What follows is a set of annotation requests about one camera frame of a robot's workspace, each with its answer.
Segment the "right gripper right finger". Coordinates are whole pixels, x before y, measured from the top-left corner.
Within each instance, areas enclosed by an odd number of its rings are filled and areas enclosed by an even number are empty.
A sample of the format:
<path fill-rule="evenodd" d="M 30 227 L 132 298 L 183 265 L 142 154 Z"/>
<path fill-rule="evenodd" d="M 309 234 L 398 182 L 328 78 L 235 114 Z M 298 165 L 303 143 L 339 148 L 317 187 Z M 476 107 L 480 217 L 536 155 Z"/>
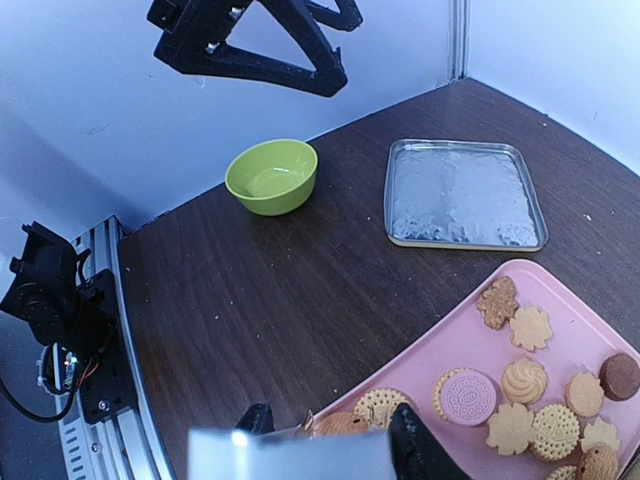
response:
<path fill-rule="evenodd" d="M 408 403 L 399 404 L 394 411 L 389 440 L 398 479 L 469 479 Z"/>

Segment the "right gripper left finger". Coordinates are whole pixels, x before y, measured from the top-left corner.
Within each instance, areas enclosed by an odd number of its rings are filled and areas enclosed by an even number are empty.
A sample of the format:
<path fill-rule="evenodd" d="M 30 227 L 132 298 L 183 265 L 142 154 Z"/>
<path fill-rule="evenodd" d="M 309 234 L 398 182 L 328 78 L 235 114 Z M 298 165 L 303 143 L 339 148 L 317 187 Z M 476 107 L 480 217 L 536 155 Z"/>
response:
<path fill-rule="evenodd" d="M 251 405 L 236 423 L 234 429 L 248 433 L 272 433 L 274 418 L 271 406 L 267 403 Z"/>

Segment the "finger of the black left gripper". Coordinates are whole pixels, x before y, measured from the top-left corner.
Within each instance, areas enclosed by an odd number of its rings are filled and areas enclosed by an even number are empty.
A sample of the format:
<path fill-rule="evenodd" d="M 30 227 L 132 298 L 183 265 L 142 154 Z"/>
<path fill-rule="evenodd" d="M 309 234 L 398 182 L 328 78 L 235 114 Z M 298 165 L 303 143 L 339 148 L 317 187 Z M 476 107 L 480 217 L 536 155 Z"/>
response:
<path fill-rule="evenodd" d="M 325 25 L 331 29 L 352 32 L 363 23 L 362 14 L 355 1 L 335 0 L 337 9 L 320 5 L 315 1 L 303 1 L 307 10 L 299 19 L 299 29 L 302 26 Z"/>
<path fill-rule="evenodd" d="M 263 0 L 262 6 L 301 48 L 313 65 L 306 69 L 240 49 L 227 42 L 249 1 L 152 2 L 152 24 L 162 30 L 154 56 L 184 75 L 258 81 L 330 98 L 348 83 L 338 48 L 322 25 L 302 26 L 303 1 Z"/>

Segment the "silver metal tin lid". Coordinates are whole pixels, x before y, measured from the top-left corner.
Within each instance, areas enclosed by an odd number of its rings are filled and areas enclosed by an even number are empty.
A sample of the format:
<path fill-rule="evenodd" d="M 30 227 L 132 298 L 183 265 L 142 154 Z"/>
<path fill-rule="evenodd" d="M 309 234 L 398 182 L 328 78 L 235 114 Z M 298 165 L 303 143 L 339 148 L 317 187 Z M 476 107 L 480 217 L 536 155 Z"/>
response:
<path fill-rule="evenodd" d="M 398 140 L 383 203 L 399 246 L 537 252 L 549 240 L 524 158 L 504 143 Z"/>

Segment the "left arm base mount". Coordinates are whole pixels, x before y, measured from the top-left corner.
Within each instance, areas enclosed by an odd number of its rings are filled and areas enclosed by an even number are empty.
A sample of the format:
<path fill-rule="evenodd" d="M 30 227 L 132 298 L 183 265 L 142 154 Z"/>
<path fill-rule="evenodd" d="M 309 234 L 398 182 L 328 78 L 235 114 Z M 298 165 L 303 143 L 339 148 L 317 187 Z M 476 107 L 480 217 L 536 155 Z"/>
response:
<path fill-rule="evenodd" d="M 59 413 L 44 416 L 19 403 L 8 388 L 2 394 L 22 415 L 40 423 L 62 420 L 75 400 L 90 425 L 135 407 L 113 272 L 103 269 L 86 277 L 90 249 L 76 251 L 37 222 L 22 229 L 27 240 L 21 257 L 10 262 L 15 278 L 1 310 L 29 325 L 44 348 L 38 383 L 66 403 Z"/>

